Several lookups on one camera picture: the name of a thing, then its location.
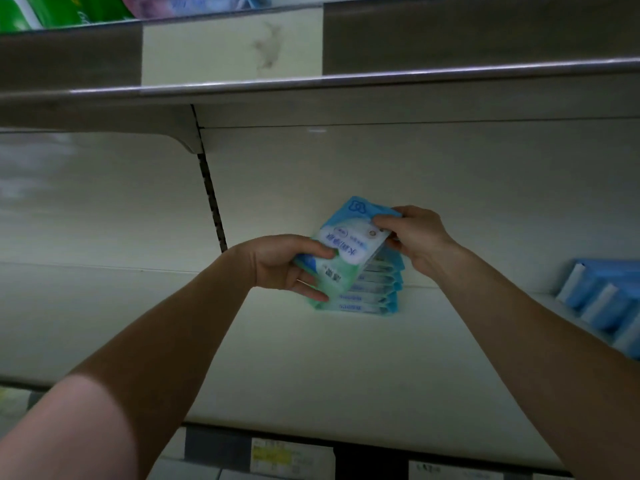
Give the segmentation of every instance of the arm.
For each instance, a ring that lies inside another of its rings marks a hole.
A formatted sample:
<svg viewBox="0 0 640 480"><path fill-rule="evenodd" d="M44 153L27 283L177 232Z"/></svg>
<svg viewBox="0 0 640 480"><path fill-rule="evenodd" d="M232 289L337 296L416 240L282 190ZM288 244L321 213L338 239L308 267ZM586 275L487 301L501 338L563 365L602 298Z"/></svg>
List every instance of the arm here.
<svg viewBox="0 0 640 480"><path fill-rule="evenodd" d="M253 286L326 300L290 264L334 252L270 236L224 252L126 327L45 395L0 442L4 479L145 478L184 420L214 354Z"/></svg>
<svg viewBox="0 0 640 480"><path fill-rule="evenodd" d="M552 313L473 252L430 210L377 216L388 245L434 279L524 413L578 479L637 476L640 365Z"/></svg>

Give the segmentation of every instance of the upper shelf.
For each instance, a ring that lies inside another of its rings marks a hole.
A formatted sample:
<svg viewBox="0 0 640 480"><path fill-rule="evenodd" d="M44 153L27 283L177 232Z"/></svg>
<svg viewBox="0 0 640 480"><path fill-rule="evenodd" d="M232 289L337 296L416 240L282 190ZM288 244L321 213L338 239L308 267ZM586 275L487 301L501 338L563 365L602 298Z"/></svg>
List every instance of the upper shelf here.
<svg viewBox="0 0 640 480"><path fill-rule="evenodd" d="M357 0L5 35L0 103L637 71L640 0Z"/></svg>

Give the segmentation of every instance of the right arm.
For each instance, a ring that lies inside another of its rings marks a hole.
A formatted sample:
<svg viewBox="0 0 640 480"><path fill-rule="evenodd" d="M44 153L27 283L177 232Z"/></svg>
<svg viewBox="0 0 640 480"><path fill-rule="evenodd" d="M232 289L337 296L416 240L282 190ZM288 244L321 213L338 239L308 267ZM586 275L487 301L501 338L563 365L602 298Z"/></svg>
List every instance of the right arm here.
<svg viewBox="0 0 640 480"><path fill-rule="evenodd" d="M432 278L526 416L578 479L640 472L640 365L549 311L446 233L430 210L374 222Z"/></svg>

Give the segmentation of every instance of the blue logo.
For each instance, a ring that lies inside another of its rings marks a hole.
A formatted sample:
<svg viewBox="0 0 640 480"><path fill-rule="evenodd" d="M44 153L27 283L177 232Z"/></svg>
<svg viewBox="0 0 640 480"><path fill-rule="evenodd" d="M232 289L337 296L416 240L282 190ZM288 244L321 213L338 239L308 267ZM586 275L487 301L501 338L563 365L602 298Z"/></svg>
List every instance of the blue logo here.
<svg viewBox="0 0 640 480"><path fill-rule="evenodd" d="M366 214L367 213L367 206L365 205L364 202L361 202L359 200L354 200L351 202L350 206L349 206L349 210L352 212L359 212L361 214Z"/></svg>
<svg viewBox="0 0 640 480"><path fill-rule="evenodd" d="M345 229L344 227L336 227L335 229L333 229L333 231L334 233L339 234L343 239L349 235L347 229Z"/></svg>

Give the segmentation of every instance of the right hand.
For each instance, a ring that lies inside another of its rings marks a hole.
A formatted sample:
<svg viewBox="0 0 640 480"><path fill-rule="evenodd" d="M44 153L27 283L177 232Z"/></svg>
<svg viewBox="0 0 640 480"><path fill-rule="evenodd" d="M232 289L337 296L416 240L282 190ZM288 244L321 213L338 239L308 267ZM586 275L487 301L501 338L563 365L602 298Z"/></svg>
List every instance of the right hand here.
<svg viewBox="0 0 640 480"><path fill-rule="evenodd" d="M457 243L444 229L436 212L415 205L394 207L394 210L403 216L379 214L373 217L373 224L393 231L395 236L387 239L387 245L411 259L420 273L433 278L436 254Z"/></svg>

